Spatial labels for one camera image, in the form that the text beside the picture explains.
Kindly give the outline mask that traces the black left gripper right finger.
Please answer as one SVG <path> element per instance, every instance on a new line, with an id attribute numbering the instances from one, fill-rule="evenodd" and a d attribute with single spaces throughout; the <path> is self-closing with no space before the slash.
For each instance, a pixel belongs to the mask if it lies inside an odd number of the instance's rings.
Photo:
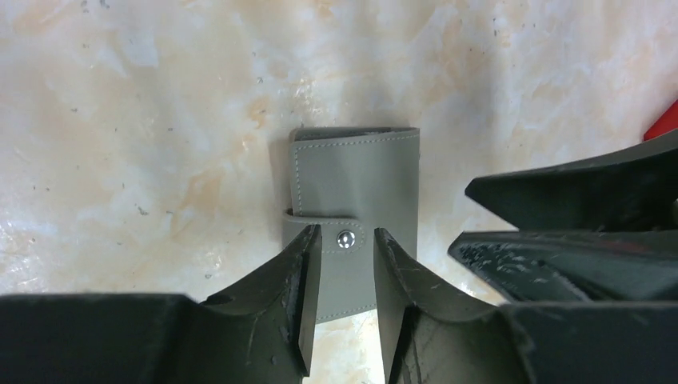
<path id="1" fill-rule="evenodd" d="M 674 383 L 675 301 L 505 302 L 457 289 L 374 232 L 388 383 Z"/>

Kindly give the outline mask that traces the grey card holder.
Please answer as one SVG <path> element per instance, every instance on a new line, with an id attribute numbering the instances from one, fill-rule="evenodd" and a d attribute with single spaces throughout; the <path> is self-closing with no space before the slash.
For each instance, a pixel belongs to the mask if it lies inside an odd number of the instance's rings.
<path id="1" fill-rule="evenodd" d="M 321 227 L 317 322 L 376 308 L 375 229 L 417 256 L 419 181 L 417 128 L 299 128 L 290 135 L 282 242 L 307 225 Z"/>

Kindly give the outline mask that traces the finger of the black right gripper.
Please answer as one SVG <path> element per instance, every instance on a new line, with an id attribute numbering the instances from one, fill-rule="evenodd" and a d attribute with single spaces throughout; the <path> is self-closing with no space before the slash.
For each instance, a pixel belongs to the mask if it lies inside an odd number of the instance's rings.
<path id="1" fill-rule="evenodd" d="M 594 158 L 474 178 L 465 195 L 519 230 L 674 230 L 677 132 Z"/>
<path id="2" fill-rule="evenodd" d="M 449 256 L 510 302 L 675 301 L 677 232 L 464 232 Z"/>

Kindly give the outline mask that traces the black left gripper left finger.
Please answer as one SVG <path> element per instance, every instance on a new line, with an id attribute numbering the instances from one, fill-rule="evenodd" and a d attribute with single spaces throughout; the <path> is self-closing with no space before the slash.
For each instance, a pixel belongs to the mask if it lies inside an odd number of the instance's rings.
<path id="1" fill-rule="evenodd" d="M 1 298 L 4 383 L 299 383 L 311 371 L 321 228 L 195 302 L 182 294 Z"/>

